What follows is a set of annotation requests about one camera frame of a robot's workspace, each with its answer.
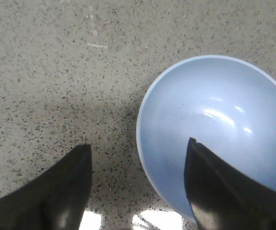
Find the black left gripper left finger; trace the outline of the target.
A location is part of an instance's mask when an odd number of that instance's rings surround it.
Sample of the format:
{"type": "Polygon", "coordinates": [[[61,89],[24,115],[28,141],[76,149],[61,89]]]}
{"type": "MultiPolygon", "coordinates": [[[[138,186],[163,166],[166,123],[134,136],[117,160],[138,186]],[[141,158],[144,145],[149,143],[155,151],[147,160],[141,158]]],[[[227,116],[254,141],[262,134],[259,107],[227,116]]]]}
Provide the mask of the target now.
{"type": "Polygon", "coordinates": [[[92,186],[91,146],[78,145],[0,199],[0,230],[77,230],[92,186]]]}

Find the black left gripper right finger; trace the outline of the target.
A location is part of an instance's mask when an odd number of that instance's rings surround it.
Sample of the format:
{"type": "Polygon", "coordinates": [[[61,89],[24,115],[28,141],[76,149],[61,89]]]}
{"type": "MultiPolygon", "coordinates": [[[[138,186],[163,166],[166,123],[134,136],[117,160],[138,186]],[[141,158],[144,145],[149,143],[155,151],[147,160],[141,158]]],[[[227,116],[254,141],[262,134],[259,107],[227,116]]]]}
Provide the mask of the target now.
{"type": "Polygon", "coordinates": [[[276,230],[276,191],[189,138],[184,187],[200,230],[276,230]]]}

